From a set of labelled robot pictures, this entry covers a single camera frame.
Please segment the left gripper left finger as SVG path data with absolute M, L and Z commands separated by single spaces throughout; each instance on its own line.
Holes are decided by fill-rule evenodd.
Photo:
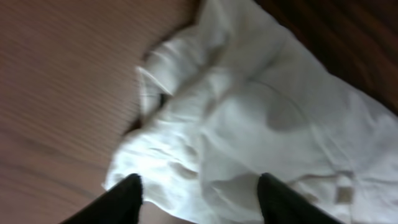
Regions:
M 142 203 L 141 177 L 131 174 L 62 224 L 138 224 Z

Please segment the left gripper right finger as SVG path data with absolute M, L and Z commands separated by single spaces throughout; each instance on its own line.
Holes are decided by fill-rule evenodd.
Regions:
M 341 224 L 270 173 L 260 176 L 257 197 L 265 224 Z

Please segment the white t-shirt with black logo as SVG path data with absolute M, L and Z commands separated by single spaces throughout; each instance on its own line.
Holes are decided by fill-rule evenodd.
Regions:
M 105 189 L 137 173 L 144 200 L 175 217 L 262 223 L 268 172 L 345 223 L 397 222 L 397 117 L 256 3 L 203 2 L 139 72 L 143 125 Z

